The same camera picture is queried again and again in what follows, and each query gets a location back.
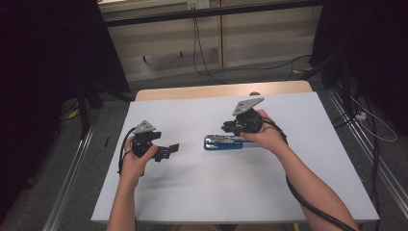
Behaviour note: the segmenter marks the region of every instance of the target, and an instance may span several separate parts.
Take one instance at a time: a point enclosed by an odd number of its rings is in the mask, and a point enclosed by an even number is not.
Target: power outlet
[[[187,10],[197,10],[198,9],[198,3],[197,1],[189,1],[187,2]]]
[[[198,0],[197,5],[198,5],[198,9],[209,9],[210,0]]]
[[[359,120],[362,120],[362,121],[366,120],[366,113],[358,112],[357,115],[356,115],[356,118],[359,119]]]

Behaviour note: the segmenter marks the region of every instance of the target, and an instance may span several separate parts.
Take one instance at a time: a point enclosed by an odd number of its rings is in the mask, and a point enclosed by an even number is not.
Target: table
[[[222,134],[220,124],[233,119],[231,113],[237,102],[249,97],[238,95],[253,91],[265,98],[259,108],[278,121],[288,135],[291,148],[339,195],[355,219],[358,222],[378,219],[317,95],[311,92],[307,82],[286,82],[138,93],[119,140],[147,118],[163,132],[156,144],[180,142],[180,149],[169,160],[148,164],[135,196],[137,220],[156,223],[306,220],[286,186],[283,168],[265,149],[208,152],[202,147],[204,135]],[[109,219],[118,183],[119,149],[120,142],[95,206],[93,221]]]

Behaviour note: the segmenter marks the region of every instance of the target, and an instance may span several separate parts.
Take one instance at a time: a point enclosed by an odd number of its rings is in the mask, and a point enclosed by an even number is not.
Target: gray floor
[[[255,64],[248,67],[269,67],[276,64]],[[296,68],[306,67],[305,62],[295,64]],[[289,65],[268,70],[231,70],[215,74],[214,77],[227,84],[270,82],[285,80],[291,67]],[[217,82],[209,76],[197,73],[183,74],[165,77],[156,80],[146,80],[130,83],[135,96],[142,89],[172,88],[184,86],[215,85]],[[320,97],[320,100],[330,118],[340,115],[331,101],[327,91],[322,87],[319,78],[311,80],[312,87]],[[103,230],[105,225],[90,221],[94,205],[103,185],[108,166],[112,160],[118,136],[126,117],[128,104],[117,101],[109,95],[102,95],[105,105],[101,110],[89,110],[91,115],[99,115],[97,124],[88,151],[84,156],[78,176],[73,185],[72,194],[64,208],[62,220],[58,230]],[[385,118],[375,108],[375,114]],[[389,137],[388,131],[379,126],[379,134]],[[359,143],[354,139],[347,126],[336,130],[346,149],[351,162],[363,179],[366,189],[370,190],[371,164],[362,151]],[[49,149],[48,155],[43,161],[35,179],[35,185],[31,189],[21,192],[19,198],[10,210],[6,220],[0,228],[3,230],[41,230],[49,216],[52,206],[58,196],[64,177],[74,159],[77,147],[80,143],[81,124],[79,117],[64,121],[60,126],[58,136]],[[386,164],[395,174],[401,185],[408,189],[408,177],[406,166],[408,165],[408,139],[398,134],[397,141],[392,143],[381,142],[380,153]],[[378,193],[381,208],[381,226],[379,230],[408,230],[408,220],[390,195],[388,189],[378,181]],[[141,225],[140,230],[166,230],[165,225]],[[301,230],[308,230],[307,225],[302,225]],[[368,223],[363,230],[373,230],[373,223]]]

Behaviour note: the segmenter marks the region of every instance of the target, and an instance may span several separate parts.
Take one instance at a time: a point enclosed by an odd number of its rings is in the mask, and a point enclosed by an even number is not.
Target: black cable
[[[312,55],[304,55],[304,56],[294,57],[294,58],[291,60],[291,73],[288,75],[288,77],[286,77],[285,81],[288,81],[289,78],[292,77],[292,74],[293,74],[293,63],[294,63],[295,61],[300,60],[301,58],[310,57],[310,56],[312,56]]]
[[[344,123],[338,124],[338,125],[334,125],[333,127],[336,128],[340,128],[343,127],[345,125],[347,125],[348,123],[350,123],[351,121],[353,121],[353,119],[357,116],[357,111],[351,116],[351,118],[349,118],[347,121],[345,121]]]
[[[368,108],[369,113],[371,115],[372,125],[368,121],[369,126],[372,129],[373,134],[376,135],[377,134],[377,127],[376,127],[376,124],[375,124],[375,118],[372,115],[372,110],[371,110],[370,103],[369,103],[368,99],[366,98],[366,96],[363,93],[362,93],[362,96],[363,96],[364,100],[366,101],[367,108]],[[380,209],[378,191],[377,191],[377,186],[376,186],[377,177],[378,177],[379,160],[380,160],[379,142],[378,142],[378,138],[376,136],[373,136],[373,138],[374,138],[374,148],[372,150],[372,171],[371,171],[370,199],[371,199],[372,203],[374,203],[374,208],[377,211],[378,216],[381,217],[381,209]],[[375,223],[375,229],[374,230],[378,230],[380,224],[381,224],[381,219],[379,219]]]
[[[275,122],[268,118],[268,117],[263,117],[261,116],[261,120],[264,123],[270,124],[272,125],[282,136],[282,139],[285,141],[285,143],[288,143],[287,140],[287,136],[285,135],[285,133],[282,131],[282,129],[280,127],[278,127]],[[292,195],[294,196],[294,198],[296,198],[296,200],[303,205],[303,207],[305,207],[306,209],[308,209],[309,211],[311,211],[312,213],[316,214],[317,216],[329,221],[330,223],[336,225],[337,227],[343,229],[344,231],[354,231],[353,228],[351,228],[350,226],[348,226],[347,224],[343,223],[342,221],[324,213],[322,210],[316,208],[315,206],[311,205],[309,202],[307,202],[306,200],[304,200],[299,193],[296,191],[296,189],[293,187],[293,185],[291,184],[288,176],[286,176],[286,182],[288,184],[289,190],[291,191]]]
[[[130,149],[129,151],[125,152],[125,154],[123,154],[123,159],[124,159],[124,158],[125,158],[125,156],[126,156],[127,154],[129,154],[130,152],[133,152],[133,150],[132,150],[132,149]]]
[[[285,66],[285,65],[288,65],[288,64],[293,64],[293,62],[295,62],[295,61],[297,61],[297,60],[299,60],[301,58],[311,57],[312,56],[312,55],[297,56],[297,57],[294,57],[290,62],[287,62],[285,64],[276,65],[276,66],[270,66],[270,67],[243,67],[243,68],[234,68],[234,69],[221,69],[221,70],[216,70],[214,72],[210,72],[208,70],[207,66],[206,66],[206,63],[205,63],[205,60],[204,60],[204,55],[202,53],[202,47],[201,47],[201,41],[200,41],[197,18],[193,18],[193,24],[194,24],[194,50],[193,50],[193,54],[192,54],[192,62],[193,62],[193,65],[194,65],[194,69],[198,74],[200,74],[200,75],[209,75],[214,81],[216,81],[217,83],[220,83],[220,84],[226,84],[226,83],[223,83],[223,82],[217,80],[216,78],[214,78],[214,76],[213,76],[214,74],[218,74],[220,72],[225,72],[225,71],[234,71],[234,70],[269,70],[269,69],[275,69],[275,68],[279,68],[279,67],[282,67],[282,66]],[[195,51],[196,51],[196,41],[197,40],[198,40],[198,45],[200,47],[201,59],[203,61],[204,67],[206,69],[206,71],[204,73],[197,69],[197,66],[196,66],[196,63],[195,63]]]
[[[309,202],[307,202],[306,200],[304,200],[299,193],[294,189],[293,185],[291,184],[291,182],[288,179],[288,176],[286,176],[286,182],[288,184],[289,190],[291,191],[291,193],[293,194],[294,198],[296,198],[296,200],[303,205],[306,209],[310,210],[311,212],[313,212],[314,214],[318,215],[319,217],[329,221],[330,223],[336,225],[337,227],[345,230],[345,231],[354,231],[353,228],[351,228],[350,226],[348,226],[347,224],[343,223],[342,221],[324,213],[322,210],[316,208],[315,206],[311,205]]]
[[[210,73],[210,71],[208,70],[207,65],[206,65],[206,63],[205,63],[205,60],[204,60],[203,49],[202,49],[202,47],[201,47],[201,40],[200,40],[200,34],[199,34],[199,29],[198,29],[197,18],[193,18],[192,20],[193,20],[193,22],[194,22],[194,51],[193,51],[193,53],[192,53],[192,62],[193,62],[193,64],[194,64],[195,71],[197,71],[198,74],[201,74],[201,75],[202,75],[202,73],[201,73],[200,71],[198,71],[197,66],[196,66],[196,64],[195,64],[195,44],[196,44],[196,41],[197,41],[197,39],[198,39],[198,45],[200,46],[201,59],[202,59],[202,61],[203,61],[205,70],[206,70],[207,73],[208,73],[208,74],[204,74],[204,75],[210,75],[210,77],[211,77],[215,82],[217,82],[217,83],[219,83],[219,84],[226,84],[226,83],[224,83],[224,82],[222,82],[222,81],[219,81],[219,80],[217,80],[216,78],[214,78],[214,76],[213,76],[213,75]]]
[[[125,138],[123,139],[122,146],[120,147],[119,163],[118,163],[118,164],[119,164],[119,171],[117,172],[117,173],[119,173],[119,175],[120,175],[120,173],[122,172],[122,165],[123,165],[123,158],[124,158],[123,149],[125,148],[125,144],[126,144],[126,141],[127,141],[128,137],[129,137],[129,135],[130,135],[133,131],[135,131],[135,129],[136,129],[136,127],[134,127],[134,128],[132,128],[131,130],[129,130],[129,132],[126,134]]]
[[[315,23],[315,33],[318,30],[318,24],[316,23],[316,17],[315,17],[315,7],[312,8],[312,16],[313,16],[313,22]]]
[[[331,122],[332,124],[334,124],[335,122],[339,121],[339,119],[341,119],[343,116],[345,116],[345,113],[343,113],[343,114],[341,114],[341,115],[339,115],[339,116],[333,118],[332,120],[330,120],[330,122]]]

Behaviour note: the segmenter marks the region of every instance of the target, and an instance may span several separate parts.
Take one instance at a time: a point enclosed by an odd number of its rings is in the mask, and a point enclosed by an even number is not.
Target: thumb
[[[240,136],[246,140],[253,141],[255,134],[253,133],[240,133]]]
[[[147,163],[150,159],[152,159],[152,157],[154,156],[154,154],[157,152],[158,146],[153,144],[147,151],[146,153],[144,153],[144,155],[140,158],[141,160],[143,160],[145,163]]]

